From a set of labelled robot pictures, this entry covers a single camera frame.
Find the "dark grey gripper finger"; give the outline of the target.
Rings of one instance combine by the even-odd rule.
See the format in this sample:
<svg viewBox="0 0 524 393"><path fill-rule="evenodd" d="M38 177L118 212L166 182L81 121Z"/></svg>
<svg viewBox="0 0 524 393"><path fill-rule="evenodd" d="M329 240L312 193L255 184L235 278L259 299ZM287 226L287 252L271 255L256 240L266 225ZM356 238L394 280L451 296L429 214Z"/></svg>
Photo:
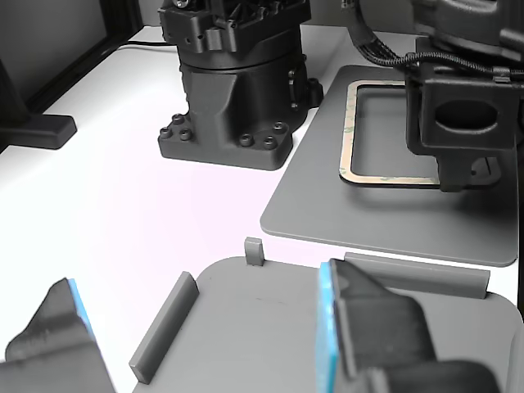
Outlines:
<svg viewBox="0 0 524 393"><path fill-rule="evenodd" d="M350 262L321 263L317 302L318 392L499 391L486 366L439 360L421 305Z"/></svg>
<svg viewBox="0 0 524 393"><path fill-rule="evenodd" d="M25 329L5 349L1 391L113 392L75 280L49 288Z"/></svg>

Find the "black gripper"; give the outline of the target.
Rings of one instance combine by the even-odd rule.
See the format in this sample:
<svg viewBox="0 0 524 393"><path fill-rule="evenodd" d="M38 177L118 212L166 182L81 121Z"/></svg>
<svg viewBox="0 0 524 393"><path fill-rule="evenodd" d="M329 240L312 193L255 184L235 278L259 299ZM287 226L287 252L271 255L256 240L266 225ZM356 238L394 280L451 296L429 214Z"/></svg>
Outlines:
<svg viewBox="0 0 524 393"><path fill-rule="evenodd" d="M522 129L523 82L486 77L423 75L405 78L406 143L422 156L439 158L442 192L492 187L502 176L496 157L473 165L445 155L493 156L515 146Z"/></svg>

